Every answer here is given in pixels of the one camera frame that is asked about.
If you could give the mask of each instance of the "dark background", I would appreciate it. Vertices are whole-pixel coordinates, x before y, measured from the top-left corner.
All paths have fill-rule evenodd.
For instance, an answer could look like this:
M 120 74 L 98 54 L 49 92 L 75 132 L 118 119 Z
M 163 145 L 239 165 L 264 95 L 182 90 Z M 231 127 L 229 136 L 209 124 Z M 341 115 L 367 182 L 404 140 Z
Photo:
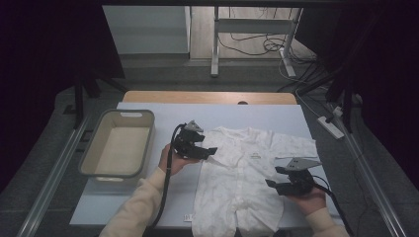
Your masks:
M 58 92 L 97 79 L 123 78 L 102 6 L 65 1 L 2 1 L 0 6 L 0 188 L 25 161 Z
M 94 78 L 92 69 L 110 77 L 124 74 L 101 6 L 81 8 L 58 1 L 0 4 L 3 190 L 42 133 L 58 92 L 71 87 L 76 75 Z M 296 38 L 333 70 L 366 18 L 361 10 L 306 9 Z M 416 188 L 418 23 L 417 3 L 390 4 L 351 68 L 355 92 L 363 98 L 366 124 Z

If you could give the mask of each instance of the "plastic tray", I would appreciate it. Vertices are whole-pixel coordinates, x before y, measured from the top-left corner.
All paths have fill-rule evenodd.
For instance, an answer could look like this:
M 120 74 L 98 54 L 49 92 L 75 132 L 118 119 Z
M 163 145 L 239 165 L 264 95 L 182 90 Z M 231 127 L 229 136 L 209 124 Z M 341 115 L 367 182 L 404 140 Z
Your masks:
M 104 112 L 80 161 L 80 173 L 99 181 L 144 178 L 153 133 L 152 111 Z

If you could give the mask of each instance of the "beige sleeve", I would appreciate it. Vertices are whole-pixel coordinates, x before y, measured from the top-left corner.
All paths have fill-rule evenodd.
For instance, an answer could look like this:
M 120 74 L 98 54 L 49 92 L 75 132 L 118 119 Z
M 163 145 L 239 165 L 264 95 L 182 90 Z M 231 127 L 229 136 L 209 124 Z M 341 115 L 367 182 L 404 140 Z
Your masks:
M 319 209 L 306 217 L 313 229 L 313 237 L 348 237 L 345 227 L 336 224 L 327 207 Z
M 142 236 L 149 219 L 160 205 L 165 175 L 157 168 L 148 179 L 141 179 L 138 188 L 111 218 L 100 236 Z

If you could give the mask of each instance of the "white onesie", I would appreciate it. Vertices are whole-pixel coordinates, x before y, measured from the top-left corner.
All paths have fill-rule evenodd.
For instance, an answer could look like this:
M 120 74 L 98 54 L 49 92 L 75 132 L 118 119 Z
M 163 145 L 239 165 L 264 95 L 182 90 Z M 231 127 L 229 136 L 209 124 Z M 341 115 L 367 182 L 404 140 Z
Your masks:
M 217 147 L 203 163 L 194 203 L 195 237 L 270 236 L 278 229 L 283 197 L 265 179 L 278 180 L 274 160 L 317 157 L 315 141 L 251 127 L 205 132 L 204 148 Z

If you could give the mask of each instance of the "human arm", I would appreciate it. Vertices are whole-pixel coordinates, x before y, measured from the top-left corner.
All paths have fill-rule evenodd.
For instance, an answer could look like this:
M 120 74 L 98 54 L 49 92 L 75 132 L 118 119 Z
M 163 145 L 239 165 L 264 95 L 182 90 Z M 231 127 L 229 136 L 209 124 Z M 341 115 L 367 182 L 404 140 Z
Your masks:
M 320 189 L 313 188 L 311 193 L 302 197 L 288 196 L 294 201 L 305 219 L 311 226 L 313 237 L 347 237 L 349 236 L 342 225 L 336 224 L 326 206 L 326 194 Z
M 123 203 L 102 230 L 101 237 L 142 235 L 161 202 L 169 148 L 170 144 L 164 147 L 158 167 L 148 179 L 138 182 L 131 197 Z M 185 165 L 197 162 L 195 159 L 183 159 L 173 152 L 171 175 L 176 175 Z

